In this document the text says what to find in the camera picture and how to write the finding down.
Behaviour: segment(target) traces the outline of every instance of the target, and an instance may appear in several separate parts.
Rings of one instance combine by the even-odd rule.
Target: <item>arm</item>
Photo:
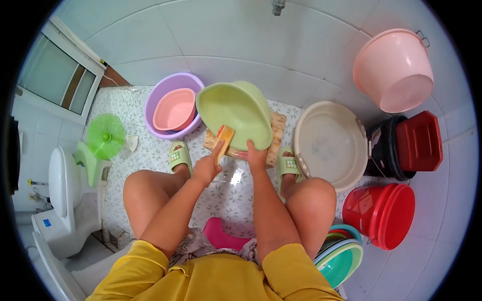
[[[248,140],[248,163],[254,182],[254,230],[260,262],[270,252],[301,240],[290,213],[278,197],[265,170],[266,150],[258,151]]]
[[[196,162],[192,179],[189,179],[154,216],[140,237],[141,240],[156,246],[168,259],[172,257],[186,234],[194,205],[202,191],[222,170],[220,165],[215,165],[215,159],[223,144],[224,141],[221,140],[209,156],[202,157]]]
[[[301,245],[295,223],[264,169],[266,150],[248,140],[247,158],[254,182],[254,229],[258,257],[271,289],[285,301],[343,301]]]

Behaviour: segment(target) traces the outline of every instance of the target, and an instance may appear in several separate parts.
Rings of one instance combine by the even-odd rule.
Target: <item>green slipper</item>
[[[284,152],[289,152],[294,154],[293,150],[290,147],[282,146],[278,152],[278,187],[276,191],[278,192],[278,196],[280,197],[283,204],[286,202],[284,198],[281,197],[281,179],[284,174],[292,173],[296,175],[296,179],[300,175],[300,170],[298,168],[298,163],[295,157],[283,157]]]
[[[189,174],[192,177],[192,165],[191,165],[191,158],[189,156],[189,150],[187,149],[186,143],[184,141],[174,141],[169,148],[169,167],[171,170],[174,169],[176,165],[181,163],[185,163],[189,168]]]

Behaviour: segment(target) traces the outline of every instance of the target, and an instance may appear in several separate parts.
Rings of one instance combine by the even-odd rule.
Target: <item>knee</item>
[[[304,197],[314,200],[316,203],[336,206],[336,192],[333,185],[321,178],[310,178],[301,182],[299,190]]]
[[[138,189],[141,185],[147,183],[153,171],[138,170],[131,173],[124,182],[124,193],[129,193],[132,189]]]

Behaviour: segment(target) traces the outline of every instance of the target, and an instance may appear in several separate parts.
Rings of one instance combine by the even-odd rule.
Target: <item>foot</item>
[[[182,145],[178,145],[174,148],[174,150],[177,150],[179,148],[182,148]],[[189,180],[191,178],[191,175],[189,173],[189,167],[187,167],[186,163],[180,163],[174,166],[173,171],[175,174],[179,175],[182,177],[185,181]]]
[[[294,157],[294,155],[290,152],[284,152],[283,157]],[[280,190],[280,195],[282,198],[287,197],[288,195],[288,190],[290,189],[291,186],[296,184],[296,175],[293,173],[286,173],[282,176],[281,178],[281,190]]]

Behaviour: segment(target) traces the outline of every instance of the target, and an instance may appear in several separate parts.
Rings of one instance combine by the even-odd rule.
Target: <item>frosted glass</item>
[[[36,95],[60,105],[78,63],[47,40],[39,45],[41,51],[32,52],[28,57],[20,84]]]
[[[80,80],[77,90],[75,91],[74,99],[70,105],[70,110],[79,115],[82,114],[82,109],[84,108],[85,100],[94,82],[95,75],[89,70],[85,70],[84,76]]]

